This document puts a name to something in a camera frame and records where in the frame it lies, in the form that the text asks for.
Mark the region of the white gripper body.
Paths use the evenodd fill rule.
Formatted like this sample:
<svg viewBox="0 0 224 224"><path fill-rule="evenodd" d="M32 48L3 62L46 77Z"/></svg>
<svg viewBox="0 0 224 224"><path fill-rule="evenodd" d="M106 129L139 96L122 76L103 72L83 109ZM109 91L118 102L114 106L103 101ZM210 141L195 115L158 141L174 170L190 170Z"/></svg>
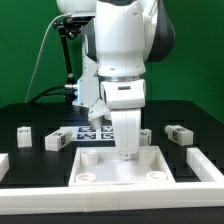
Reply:
<svg viewBox="0 0 224 224"><path fill-rule="evenodd" d="M145 106L145 80L100 84L101 96L110 111L115 146L121 154L137 153L141 109Z"/></svg>

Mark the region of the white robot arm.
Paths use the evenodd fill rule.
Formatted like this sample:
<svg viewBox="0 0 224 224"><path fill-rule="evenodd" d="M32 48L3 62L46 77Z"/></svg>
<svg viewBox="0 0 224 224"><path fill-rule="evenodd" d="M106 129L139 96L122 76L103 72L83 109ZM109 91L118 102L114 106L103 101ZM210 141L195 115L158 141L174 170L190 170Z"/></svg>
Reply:
<svg viewBox="0 0 224 224"><path fill-rule="evenodd" d="M112 121L115 146L128 159L140 148L147 62L163 60L175 33L163 0L56 0L70 21L80 21L83 73L75 106L88 109L93 128Z"/></svg>

